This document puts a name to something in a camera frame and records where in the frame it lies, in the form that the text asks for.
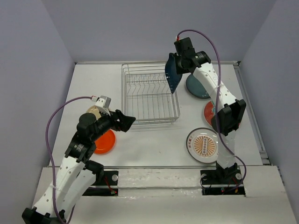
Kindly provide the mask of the red plate with turquoise flower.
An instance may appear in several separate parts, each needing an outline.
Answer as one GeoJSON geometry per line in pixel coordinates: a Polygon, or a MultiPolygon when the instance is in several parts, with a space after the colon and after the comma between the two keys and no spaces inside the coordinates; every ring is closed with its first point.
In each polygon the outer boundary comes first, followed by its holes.
{"type": "Polygon", "coordinates": [[[204,118],[209,126],[212,126],[212,118],[215,116],[215,104],[209,101],[204,108],[204,118]]]}

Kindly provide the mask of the dark blue leaf-shaped plate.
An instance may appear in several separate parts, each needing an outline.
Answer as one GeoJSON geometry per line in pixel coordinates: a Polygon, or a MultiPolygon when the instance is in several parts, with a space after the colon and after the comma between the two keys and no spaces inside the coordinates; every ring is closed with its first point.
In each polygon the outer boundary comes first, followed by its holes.
{"type": "Polygon", "coordinates": [[[176,70],[175,54],[169,53],[164,71],[171,94],[173,94],[182,78],[182,74],[178,74],[176,70]]]}

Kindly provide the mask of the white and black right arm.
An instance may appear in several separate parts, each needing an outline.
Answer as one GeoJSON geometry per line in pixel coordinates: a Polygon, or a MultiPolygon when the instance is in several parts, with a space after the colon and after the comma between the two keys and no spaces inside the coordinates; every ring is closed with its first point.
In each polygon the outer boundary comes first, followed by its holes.
{"type": "Polygon", "coordinates": [[[221,71],[215,71],[209,56],[196,52],[189,37],[176,39],[176,52],[169,54],[165,74],[172,93],[182,76],[192,74],[205,88],[215,105],[211,119],[212,128],[218,137],[218,158],[216,168],[205,170],[205,181],[209,185],[224,185],[240,174],[235,155],[235,134],[242,121],[246,102],[237,99],[221,81],[221,71]]]}

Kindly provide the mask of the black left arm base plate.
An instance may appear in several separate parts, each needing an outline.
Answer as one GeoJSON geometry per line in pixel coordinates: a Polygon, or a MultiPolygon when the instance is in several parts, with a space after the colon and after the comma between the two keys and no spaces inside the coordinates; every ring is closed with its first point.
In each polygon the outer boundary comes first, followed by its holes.
{"type": "Polygon", "coordinates": [[[105,170],[103,177],[97,178],[83,196],[118,196],[118,175],[117,170],[105,170]]]}

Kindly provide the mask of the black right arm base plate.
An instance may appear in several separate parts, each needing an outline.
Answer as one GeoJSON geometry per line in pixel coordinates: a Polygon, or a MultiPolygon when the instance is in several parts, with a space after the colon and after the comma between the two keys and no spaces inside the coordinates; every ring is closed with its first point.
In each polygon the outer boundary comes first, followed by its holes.
{"type": "Polygon", "coordinates": [[[237,170],[226,179],[220,180],[218,177],[212,176],[216,173],[215,169],[200,171],[200,185],[203,196],[225,196],[225,195],[243,195],[245,196],[245,188],[242,183],[242,174],[237,170]]]}

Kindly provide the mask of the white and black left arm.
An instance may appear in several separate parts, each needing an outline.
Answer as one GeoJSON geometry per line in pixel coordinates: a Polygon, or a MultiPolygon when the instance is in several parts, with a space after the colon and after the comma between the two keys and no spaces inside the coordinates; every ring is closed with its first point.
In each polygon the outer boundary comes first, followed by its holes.
{"type": "Polygon", "coordinates": [[[95,141],[109,130],[127,132],[135,117],[120,110],[101,114],[98,119],[92,113],[80,116],[75,132],[58,171],[33,208],[26,208],[22,218],[27,224],[66,224],[74,206],[92,184],[103,180],[104,167],[92,161],[95,141]]]}

